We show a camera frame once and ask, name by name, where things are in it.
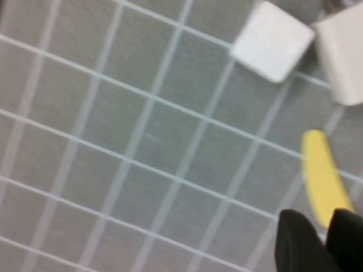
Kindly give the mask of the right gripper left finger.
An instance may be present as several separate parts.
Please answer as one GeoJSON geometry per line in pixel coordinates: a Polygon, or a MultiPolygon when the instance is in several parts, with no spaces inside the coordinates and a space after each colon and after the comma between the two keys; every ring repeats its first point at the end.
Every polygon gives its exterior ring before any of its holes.
{"type": "Polygon", "coordinates": [[[277,271],[337,271],[314,226],[300,212],[282,210],[275,243],[277,271]]]}

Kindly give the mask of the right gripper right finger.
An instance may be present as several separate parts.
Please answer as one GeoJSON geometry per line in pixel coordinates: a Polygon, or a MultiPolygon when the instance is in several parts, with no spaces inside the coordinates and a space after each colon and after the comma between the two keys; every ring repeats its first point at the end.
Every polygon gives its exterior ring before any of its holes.
{"type": "Polygon", "coordinates": [[[336,209],[328,228],[326,249],[342,271],[362,272],[362,217],[336,209]]]}

